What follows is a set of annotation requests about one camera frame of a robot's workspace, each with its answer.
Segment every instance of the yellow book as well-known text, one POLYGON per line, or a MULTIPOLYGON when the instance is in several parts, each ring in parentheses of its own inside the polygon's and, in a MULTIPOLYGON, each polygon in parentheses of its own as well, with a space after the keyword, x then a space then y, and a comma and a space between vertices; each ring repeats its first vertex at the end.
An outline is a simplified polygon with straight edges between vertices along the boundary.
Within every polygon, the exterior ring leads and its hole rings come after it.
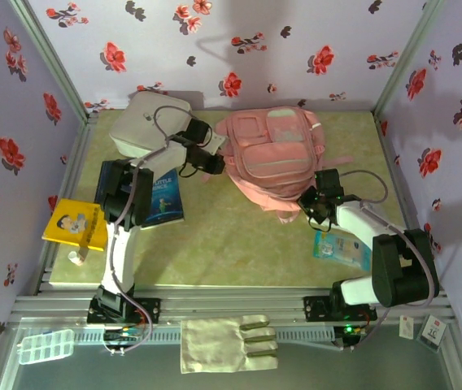
POLYGON ((81 248, 104 250, 108 241, 104 212, 95 203, 61 199, 42 238, 81 248))

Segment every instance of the lavender wall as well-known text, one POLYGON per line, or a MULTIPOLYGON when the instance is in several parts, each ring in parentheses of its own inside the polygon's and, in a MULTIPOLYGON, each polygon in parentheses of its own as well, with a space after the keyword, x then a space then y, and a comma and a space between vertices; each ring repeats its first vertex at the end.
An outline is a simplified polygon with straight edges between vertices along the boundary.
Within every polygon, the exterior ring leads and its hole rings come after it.
POLYGON ((462 0, 442 9, 382 119, 462 330, 462 0))
POLYGON ((0 0, 0 334, 37 264, 79 123, 9 3, 0 0))
POLYGON ((197 109, 349 110, 373 108, 425 0, 30 3, 92 109, 148 89, 197 109))

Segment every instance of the pink backpack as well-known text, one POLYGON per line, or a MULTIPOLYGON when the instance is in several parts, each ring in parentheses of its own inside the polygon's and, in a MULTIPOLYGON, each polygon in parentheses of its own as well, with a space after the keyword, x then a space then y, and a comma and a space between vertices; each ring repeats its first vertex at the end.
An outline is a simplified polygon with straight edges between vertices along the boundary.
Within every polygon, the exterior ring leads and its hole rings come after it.
POLYGON ((263 210, 277 211, 282 223, 295 220, 296 201, 315 185, 314 172, 323 166, 325 135, 316 115, 296 107, 241 110, 215 132, 228 137, 220 153, 244 195, 263 210))

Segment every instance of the white glove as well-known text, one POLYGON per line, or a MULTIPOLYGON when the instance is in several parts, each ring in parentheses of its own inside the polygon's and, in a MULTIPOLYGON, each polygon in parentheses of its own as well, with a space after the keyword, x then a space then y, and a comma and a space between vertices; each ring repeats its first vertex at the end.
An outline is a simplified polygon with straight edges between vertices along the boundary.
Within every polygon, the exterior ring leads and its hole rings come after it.
POLYGON ((182 321, 181 372, 236 372, 278 367, 266 315, 182 321))

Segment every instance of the blue book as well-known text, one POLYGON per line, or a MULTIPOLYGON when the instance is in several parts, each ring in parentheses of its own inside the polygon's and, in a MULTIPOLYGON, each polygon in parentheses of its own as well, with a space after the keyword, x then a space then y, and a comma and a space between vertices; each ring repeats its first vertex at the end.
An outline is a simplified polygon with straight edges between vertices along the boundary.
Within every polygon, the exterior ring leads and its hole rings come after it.
MULTIPOLYGON (((102 201, 102 193, 106 185, 108 172, 112 161, 104 161, 101 165, 99 182, 95 193, 95 203, 102 201)), ((130 187, 122 188, 129 193, 130 187)), ((151 194, 150 215, 146 219, 143 229, 152 228, 163 223, 173 223, 184 220, 179 178, 176 169, 172 169, 153 184, 151 194)))

